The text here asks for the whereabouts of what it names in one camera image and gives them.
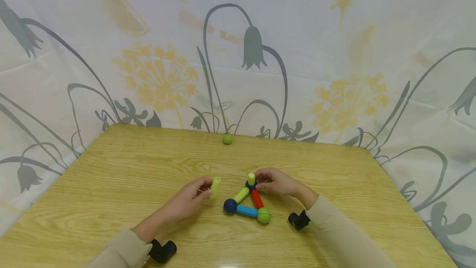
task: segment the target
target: small green ball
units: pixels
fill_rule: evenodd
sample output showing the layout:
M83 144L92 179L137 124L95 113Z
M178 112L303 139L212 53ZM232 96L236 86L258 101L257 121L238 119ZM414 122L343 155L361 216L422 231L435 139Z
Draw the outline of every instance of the small green ball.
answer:
M231 134L224 134L223 135L223 143L224 144L230 145L232 142L233 142L233 137L231 136Z
M271 212L267 208L258 209L258 221L262 224L269 224L271 220Z

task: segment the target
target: wooden table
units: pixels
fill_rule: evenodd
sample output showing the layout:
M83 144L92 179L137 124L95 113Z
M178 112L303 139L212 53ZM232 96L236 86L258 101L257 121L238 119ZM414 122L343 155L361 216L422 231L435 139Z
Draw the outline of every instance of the wooden table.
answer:
M277 167L325 195L399 267L455 267L362 148L117 124L104 132L0 239L0 266L84 267L107 242L159 208L185 183L221 177L215 200L159 234L178 252L167 267L337 267L311 228L287 223L302 206L262 194L272 220L223 214L248 172ZM252 206L247 197L244 205ZM146 267L156 267L149 261Z

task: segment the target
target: floral curtain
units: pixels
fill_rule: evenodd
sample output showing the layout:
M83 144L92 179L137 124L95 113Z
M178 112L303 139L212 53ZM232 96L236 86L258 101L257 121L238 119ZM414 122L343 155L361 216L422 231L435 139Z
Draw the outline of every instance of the floral curtain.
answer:
M0 20L0 234L124 123L365 148L476 267L473 0L0 0Z

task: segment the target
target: black clip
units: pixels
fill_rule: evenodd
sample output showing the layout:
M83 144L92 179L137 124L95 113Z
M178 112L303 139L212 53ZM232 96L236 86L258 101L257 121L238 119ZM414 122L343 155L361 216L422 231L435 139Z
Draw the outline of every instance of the black clip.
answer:
M173 241L167 241L164 246L160 245L159 241L155 239L151 243L152 249L148 254L160 264L165 264L177 252L177 246Z
M296 230L301 230L311 222L311 220L307 217L305 210L303 210L300 215L292 212L292 214L290 214L288 217L288 221Z

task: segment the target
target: red rod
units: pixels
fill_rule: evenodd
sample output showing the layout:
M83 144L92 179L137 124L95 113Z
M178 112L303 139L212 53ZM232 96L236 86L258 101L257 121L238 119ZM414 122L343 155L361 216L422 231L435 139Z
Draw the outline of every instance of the red rod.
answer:
M259 193L257 190L252 190L251 191L251 196L253 197L253 201L255 202L256 208L260 209L263 208L263 201L261 201L261 198L259 197Z

